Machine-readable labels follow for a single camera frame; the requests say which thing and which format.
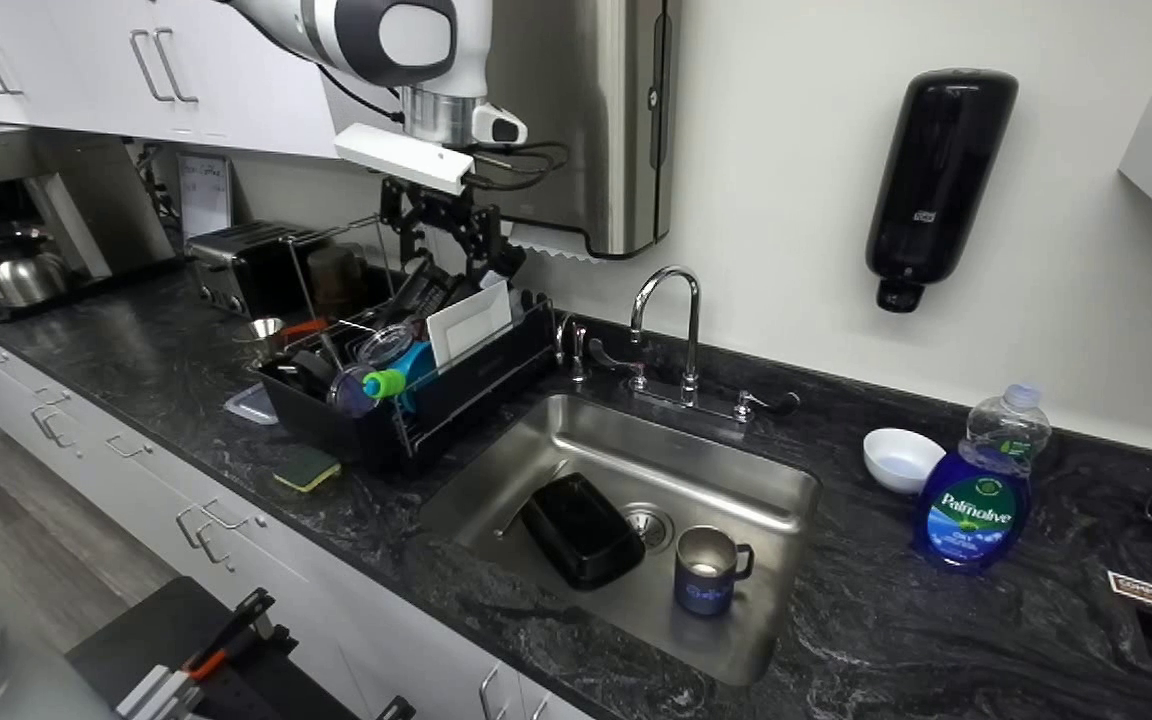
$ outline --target kitchen sink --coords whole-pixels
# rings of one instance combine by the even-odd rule
[[[529,495],[568,471],[585,471],[647,548],[644,564],[596,590],[568,588],[518,525]],[[723,685],[750,685],[775,644],[812,487],[815,479],[800,468],[579,394],[548,394],[450,477],[420,525],[568,590],[585,611]],[[755,572],[734,582],[734,604],[720,619],[695,619],[671,604],[677,539],[687,526],[720,526],[755,552]]]

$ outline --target black tray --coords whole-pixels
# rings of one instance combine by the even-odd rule
[[[322,394],[289,384],[272,362],[260,366],[260,384],[280,410],[280,424],[339,459],[412,471],[435,459],[459,429],[466,429],[492,402],[525,393],[550,366],[548,309],[531,309],[515,329],[465,354],[456,366],[416,384],[398,402],[385,401],[360,421],[344,421]]]

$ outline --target countertop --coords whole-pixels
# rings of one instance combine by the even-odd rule
[[[913,548],[914,508],[865,477],[860,436],[905,424],[953,443],[963,409],[702,352],[723,384],[800,394],[734,443],[821,479],[771,667],[723,686],[416,525],[420,502],[563,377],[500,402],[420,477],[346,468],[339,485],[290,495],[268,479],[289,436],[225,410],[250,384],[247,325],[203,309],[188,272],[0,325],[0,343],[592,717],[671,717],[678,690],[702,694],[691,717],[733,720],[1152,717],[1137,615],[1105,590],[1105,566],[1152,578],[1138,512],[1152,450],[1138,448],[1057,432],[1024,539],[991,572],[955,577]],[[713,432],[695,416],[654,421]]]

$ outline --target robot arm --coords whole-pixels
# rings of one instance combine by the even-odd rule
[[[529,138],[518,116],[486,105],[492,0],[226,2],[290,55],[339,67],[366,82],[403,88],[409,136],[423,145],[500,146]]]

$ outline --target dish soap bottle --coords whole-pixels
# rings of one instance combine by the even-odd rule
[[[1012,384],[968,416],[968,432],[948,450],[920,501],[920,544],[931,559],[983,572],[1001,559],[1028,512],[1028,471],[1052,429],[1030,384]]]

